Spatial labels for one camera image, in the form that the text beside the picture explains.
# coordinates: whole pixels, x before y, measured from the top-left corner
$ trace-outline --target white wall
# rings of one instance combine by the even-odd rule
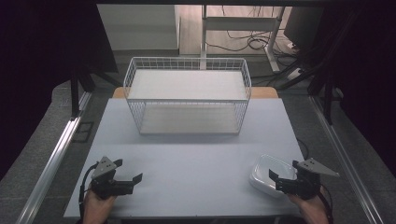
[[[97,6],[113,50],[178,49],[177,6]]]

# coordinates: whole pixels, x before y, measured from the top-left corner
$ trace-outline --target wire rack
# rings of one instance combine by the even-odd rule
[[[140,133],[239,134],[251,83],[244,59],[132,58],[124,94]]]

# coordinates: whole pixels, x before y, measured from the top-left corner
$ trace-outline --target white table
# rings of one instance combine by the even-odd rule
[[[82,177],[103,156],[123,159],[116,180],[143,173],[134,194],[117,198],[111,217],[298,215],[286,196],[275,199],[249,184],[262,154],[303,160],[281,99],[250,100],[239,135],[140,135],[126,101],[110,99],[64,216],[79,217]]]

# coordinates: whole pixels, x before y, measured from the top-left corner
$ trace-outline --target human hand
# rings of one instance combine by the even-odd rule
[[[308,224],[328,224],[326,207],[321,199],[315,196],[309,200],[303,200],[296,195],[288,194],[292,203],[299,206],[301,215]]]
[[[116,198],[115,196],[110,196],[108,199],[103,200],[92,190],[88,190],[84,199],[83,224],[105,223]]]

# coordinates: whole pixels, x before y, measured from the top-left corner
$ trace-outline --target plastic container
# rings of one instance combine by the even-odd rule
[[[124,94],[140,133],[239,134],[251,83],[244,59],[132,58]]]
[[[280,178],[295,179],[295,170],[291,165],[274,157],[262,155],[253,167],[249,182],[254,188],[279,198],[285,194],[276,190],[275,181],[269,177],[270,169],[278,174]]]

